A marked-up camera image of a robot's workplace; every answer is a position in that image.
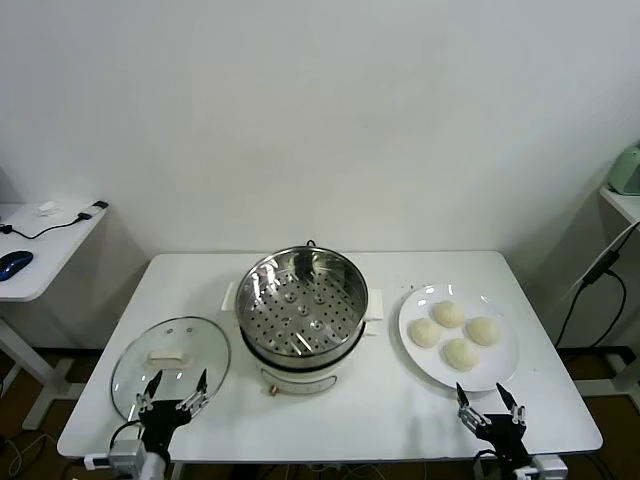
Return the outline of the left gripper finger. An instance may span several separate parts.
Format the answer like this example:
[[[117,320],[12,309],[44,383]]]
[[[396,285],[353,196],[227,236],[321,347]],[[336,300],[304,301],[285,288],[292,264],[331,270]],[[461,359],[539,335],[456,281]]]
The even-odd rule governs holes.
[[[163,371],[159,370],[149,381],[142,393],[136,395],[136,408],[139,413],[145,412],[152,407],[152,400],[161,383]]]
[[[195,390],[178,404],[178,409],[196,416],[208,404],[207,386],[207,369],[204,369]]]

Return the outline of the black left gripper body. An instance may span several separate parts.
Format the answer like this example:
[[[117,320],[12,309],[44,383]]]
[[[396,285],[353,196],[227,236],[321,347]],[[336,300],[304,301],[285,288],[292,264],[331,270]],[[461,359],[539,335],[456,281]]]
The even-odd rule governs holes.
[[[142,442],[147,453],[168,454],[175,431],[191,422],[193,414],[180,400],[140,400],[138,418],[143,426]]]

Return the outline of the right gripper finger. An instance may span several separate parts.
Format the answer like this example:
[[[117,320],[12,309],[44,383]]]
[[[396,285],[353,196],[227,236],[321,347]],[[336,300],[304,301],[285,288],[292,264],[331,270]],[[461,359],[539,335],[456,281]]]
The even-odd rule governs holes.
[[[477,430],[479,427],[488,426],[489,419],[471,406],[464,389],[459,383],[456,384],[456,393],[458,401],[457,415],[463,425],[468,430]]]
[[[526,427],[526,407],[516,402],[513,395],[500,383],[496,384],[497,391],[511,415],[511,421],[519,427]]]

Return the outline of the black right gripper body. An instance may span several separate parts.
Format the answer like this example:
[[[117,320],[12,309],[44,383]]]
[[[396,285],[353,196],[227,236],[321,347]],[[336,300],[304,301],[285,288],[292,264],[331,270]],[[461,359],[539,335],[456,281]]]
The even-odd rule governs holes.
[[[522,442],[526,426],[515,423],[510,414],[488,414],[487,423],[478,425],[475,436],[493,446],[502,468],[521,468],[530,463],[530,455]]]

